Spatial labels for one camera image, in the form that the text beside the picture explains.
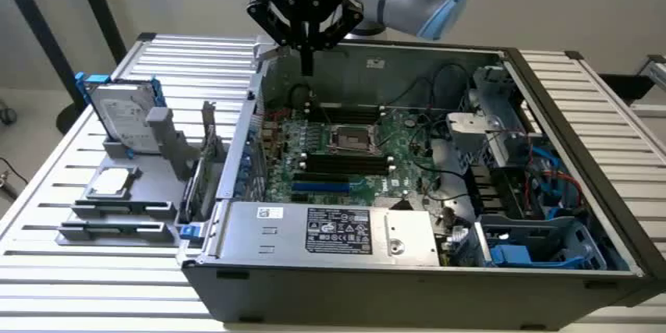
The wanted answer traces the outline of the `metal CPU socket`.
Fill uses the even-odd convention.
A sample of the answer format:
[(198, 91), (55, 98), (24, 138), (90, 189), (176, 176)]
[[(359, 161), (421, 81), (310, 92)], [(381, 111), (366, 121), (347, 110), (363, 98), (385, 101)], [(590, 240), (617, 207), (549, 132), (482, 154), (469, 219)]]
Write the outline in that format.
[(326, 151), (333, 154), (377, 154), (375, 126), (358, 124), (330, 126)]

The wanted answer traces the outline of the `silver CPU chip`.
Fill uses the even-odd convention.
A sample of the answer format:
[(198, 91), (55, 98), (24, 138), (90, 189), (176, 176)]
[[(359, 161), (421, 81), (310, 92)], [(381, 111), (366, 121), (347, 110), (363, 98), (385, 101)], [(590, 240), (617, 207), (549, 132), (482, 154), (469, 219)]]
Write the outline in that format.
[(123, 190), (128, 178), (130, 171), (127, 168), (104, 169), (95, 179), (92, 190), (98, 194), (118, 194)]

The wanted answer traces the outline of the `black RAM slot bank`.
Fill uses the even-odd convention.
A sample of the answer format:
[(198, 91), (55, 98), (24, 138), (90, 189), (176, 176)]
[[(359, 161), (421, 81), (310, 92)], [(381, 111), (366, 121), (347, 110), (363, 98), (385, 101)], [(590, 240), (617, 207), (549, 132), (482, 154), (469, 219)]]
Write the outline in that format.
[(387, 175), (391, 165), (382, 156), (309, 154), (305, 159), (305, 170), (321, 174)]
[(333, 124), (373, 125), (381, 119), (381, 112), (375, 107), (362, 106), (321, 107), (318, 115), (325, 122)]

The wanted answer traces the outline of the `black expansion slot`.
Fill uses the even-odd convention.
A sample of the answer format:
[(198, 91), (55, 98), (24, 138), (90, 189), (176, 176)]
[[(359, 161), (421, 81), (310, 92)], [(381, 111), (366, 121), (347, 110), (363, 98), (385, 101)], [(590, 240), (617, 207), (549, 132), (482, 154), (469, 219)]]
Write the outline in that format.
[(301, 172), (294, 175), (294, 180), (301, 182), (322, 182), (322, 183), (350, 183), (350, 176), (334, 173), (314, 173)]

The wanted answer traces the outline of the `grey metal disk bay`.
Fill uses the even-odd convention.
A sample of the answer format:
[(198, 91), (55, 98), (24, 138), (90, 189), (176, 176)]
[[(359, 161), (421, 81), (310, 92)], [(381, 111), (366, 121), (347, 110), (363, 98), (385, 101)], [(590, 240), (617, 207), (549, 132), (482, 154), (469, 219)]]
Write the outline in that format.
[(539, 133), (507, 128), (497, 115), (453, 112), (446, 126), (465, 166), (527, 166), (531, 147), (542, 140)]

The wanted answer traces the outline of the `green motherboard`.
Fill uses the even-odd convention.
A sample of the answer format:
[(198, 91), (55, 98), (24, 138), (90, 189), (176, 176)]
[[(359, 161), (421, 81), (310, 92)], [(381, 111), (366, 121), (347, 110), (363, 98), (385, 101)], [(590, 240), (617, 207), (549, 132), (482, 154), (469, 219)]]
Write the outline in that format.
[(318, 108), (281, 108), (267, 113), (262, 141), (267, 154), (267, 192), (271, 202), (295, 204), (362, 205), (391, 207), (401, 200), (421, 197), (427, 184), (437, 180), (433, 160), (435, 142), (446, 135), (443, 118), (418, 108), (377, 106), (381, 119), (375, 126), (377, 154), (345, 154), (387, 157), (393, 163), (387, 175), (349, 175), (350, 193), (294, 192), (294, 175), (305, 170), (309, 154), (326, 151), (330, 126)]

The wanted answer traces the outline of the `blue expansion slot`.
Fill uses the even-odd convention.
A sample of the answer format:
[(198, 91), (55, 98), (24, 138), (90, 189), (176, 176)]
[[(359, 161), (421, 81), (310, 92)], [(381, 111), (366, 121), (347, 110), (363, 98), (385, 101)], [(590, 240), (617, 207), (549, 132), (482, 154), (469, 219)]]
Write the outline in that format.
[(294, 182), (291, 190), (309, 193), (350, 193), (351, 187), (349, 183), (342, 182)]

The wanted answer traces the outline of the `black metal stand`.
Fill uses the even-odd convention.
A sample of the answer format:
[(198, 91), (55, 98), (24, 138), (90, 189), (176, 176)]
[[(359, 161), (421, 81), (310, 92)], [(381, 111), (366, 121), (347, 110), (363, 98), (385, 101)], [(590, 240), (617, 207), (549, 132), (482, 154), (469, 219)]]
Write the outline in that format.
[[(60, 82), (67, 90), (74, 103), (67, 106), (56, 116), (56, 129), (66, 134), (74, 126), (78, 117), (83, 114), (87, 104), (83, 96), (75, 87), (75, 73), (72, 66), (67, 60), (64, 51), (56, 41), (54, 32), (47, 23), (46, 17), (36, 4), (36, 0), (14, 0), (20, 13), (27, 21), (27, 25), (36, 37), (43, 52), (55, 69)], [(111, 12), (107, 0), (87, 0), (95, 16), (102, 35), (107, 42), (115, 62), (120, 62), (126, 57), (127, 48), (120, 31), (116, 25), (116, 20)]]

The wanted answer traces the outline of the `grey parts rack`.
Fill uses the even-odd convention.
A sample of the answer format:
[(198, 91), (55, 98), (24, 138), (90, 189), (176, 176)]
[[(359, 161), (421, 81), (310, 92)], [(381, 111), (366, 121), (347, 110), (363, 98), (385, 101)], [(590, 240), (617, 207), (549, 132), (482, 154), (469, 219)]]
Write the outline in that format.
[[(72, 218), (58, 227), (60, 246), (176, 247), (195, 242), (179, 237), (178, 212), (203, 141), (187, 142), (167, 107), (150, 110), (144, 128), (156, 140), (152, 154), (132, 154), (122, 143), (104, 141), (107, 156), (70, 206)], [(130, 178), (118, 194), (98, 194), (92, 184), (108, 168), (127, 168)]]

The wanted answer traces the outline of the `silver power supply unit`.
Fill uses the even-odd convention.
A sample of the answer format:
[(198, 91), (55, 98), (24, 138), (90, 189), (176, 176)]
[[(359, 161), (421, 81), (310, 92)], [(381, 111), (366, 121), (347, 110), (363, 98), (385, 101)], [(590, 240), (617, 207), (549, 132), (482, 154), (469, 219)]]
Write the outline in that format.
[(437, 267), (430, 216), (386, 207), (235, 202), (212, 256), (278, 267)]

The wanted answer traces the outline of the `blue plastic drive cage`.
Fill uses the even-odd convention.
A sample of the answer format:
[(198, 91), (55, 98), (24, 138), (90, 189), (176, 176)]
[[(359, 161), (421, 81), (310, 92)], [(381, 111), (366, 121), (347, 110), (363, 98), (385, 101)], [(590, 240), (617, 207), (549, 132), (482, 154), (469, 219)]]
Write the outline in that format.
[(605, 271), (587, 227), (573, 217), (517, 220), (483, 214), (475, 222), (483, 262), (494, 267)]

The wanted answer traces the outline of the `open black PC case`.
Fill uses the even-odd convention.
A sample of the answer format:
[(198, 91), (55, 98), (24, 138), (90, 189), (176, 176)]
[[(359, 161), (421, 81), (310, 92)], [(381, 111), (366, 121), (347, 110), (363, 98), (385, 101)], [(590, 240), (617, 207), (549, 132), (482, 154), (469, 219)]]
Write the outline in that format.
[[(281, 108), (386, 106), (497, 115), (539, 133), (527, 166), (465, 166), (446, 126), (437, 180), (387, 207), (430, 216), (437, 267), (278, 267), (212, 256), (222, 211), (271, 202), (262, 125)], [(579, 53), (349, 41), (318, 53), (314, 75), (295, 55), (252, 64), (252, 79), (202, 238), (183, 241), (182, 272), (210, 315), (227, 323), (555, 331), (610, 306), (666, 292), (666, 245), (634, 215), (666, 208), (666, 146)], [(605, 271), (494, 267), (475, 222), (573, 217)]]

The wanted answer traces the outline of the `graphics card with metal bracket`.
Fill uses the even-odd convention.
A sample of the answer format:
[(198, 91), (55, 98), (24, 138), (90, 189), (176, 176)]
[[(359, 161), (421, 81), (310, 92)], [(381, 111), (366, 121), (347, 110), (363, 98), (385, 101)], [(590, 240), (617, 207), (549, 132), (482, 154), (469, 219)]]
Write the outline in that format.
[(215, 205), (216, 189), (227, 151), (216, 132), (215, 104), (206, 101), (202, 107), (204, 140), (200, 155), (192, 165), (192, 175), (184, 190), (178, 212), (178, 224), (207, 221)]

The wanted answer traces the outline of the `aluminium frame profile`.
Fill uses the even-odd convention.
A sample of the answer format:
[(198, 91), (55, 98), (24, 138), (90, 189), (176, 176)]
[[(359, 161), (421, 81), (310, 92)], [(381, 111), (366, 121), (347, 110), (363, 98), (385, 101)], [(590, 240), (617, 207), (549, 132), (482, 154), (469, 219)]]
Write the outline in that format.
[(649, 119), (666, 119), (666, 55), (649, 55), (638, 75), (650, 83), (630, 108)]

